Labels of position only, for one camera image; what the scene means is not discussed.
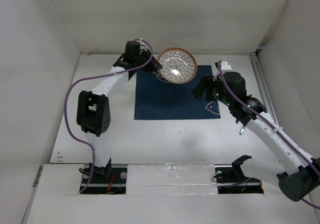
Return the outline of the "floral orange-rimmed plate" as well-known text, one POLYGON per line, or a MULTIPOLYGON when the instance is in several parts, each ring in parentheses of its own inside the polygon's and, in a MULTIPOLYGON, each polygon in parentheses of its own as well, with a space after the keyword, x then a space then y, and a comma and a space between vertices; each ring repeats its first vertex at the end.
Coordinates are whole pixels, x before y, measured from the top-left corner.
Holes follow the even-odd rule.
POLYGON ((157 71, 158 75, 165 82, 185 84, 193 80, 197 74, 196 59, 184 48, 167 48, 159 54, 157 61, 162 66, 157 71))

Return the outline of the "blue whale cloth napkin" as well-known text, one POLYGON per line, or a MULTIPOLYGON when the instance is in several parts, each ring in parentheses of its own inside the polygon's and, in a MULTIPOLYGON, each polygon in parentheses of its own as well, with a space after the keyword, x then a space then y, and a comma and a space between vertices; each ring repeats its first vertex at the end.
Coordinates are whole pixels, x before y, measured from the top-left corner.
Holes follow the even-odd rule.
POLYGON ((136 74, 136 120, 197 120, 219 119, 219 103, 196 100, 192 89, 202 76, 212 76, 212 67, 200 65, 193 80, 185 84, 166 82, 158 73, 136 74))

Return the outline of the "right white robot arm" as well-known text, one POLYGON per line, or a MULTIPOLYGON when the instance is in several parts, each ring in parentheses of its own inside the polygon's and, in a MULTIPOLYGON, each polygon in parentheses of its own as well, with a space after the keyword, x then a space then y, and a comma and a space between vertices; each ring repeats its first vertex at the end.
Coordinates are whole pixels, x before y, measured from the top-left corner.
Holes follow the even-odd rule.
POLYGON ((276 156, 274 164, 264 164, 251 155, 242 155, 228 168, 217 169, 218 183, 231 182, 231 188, 249 179, 273 184, 291 201, 304 200, 320 185, 320 160, 301 149, 271 117, 267 108, 247 94, 246 81, 237 72, 202 76, 192 90, 197 100, 219 101, 236 122, 253 132, 276 156))

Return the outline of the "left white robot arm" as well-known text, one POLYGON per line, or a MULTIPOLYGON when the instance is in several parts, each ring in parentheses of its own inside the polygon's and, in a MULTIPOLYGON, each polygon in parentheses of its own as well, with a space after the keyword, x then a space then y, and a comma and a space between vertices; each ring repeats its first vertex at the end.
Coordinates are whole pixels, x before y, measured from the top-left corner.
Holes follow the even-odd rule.
POLYGON ((76 122, 92 145, 94 157, 89 171, 100 182, 107 182, 112 175, 112 161, 106 131, 111 124, 110 99, 139 70, 153 72, 162 66, 153 57, 151 47, 142 39, 128 41, 124 53, 112 65, 102 81, 78 96, 76 122))

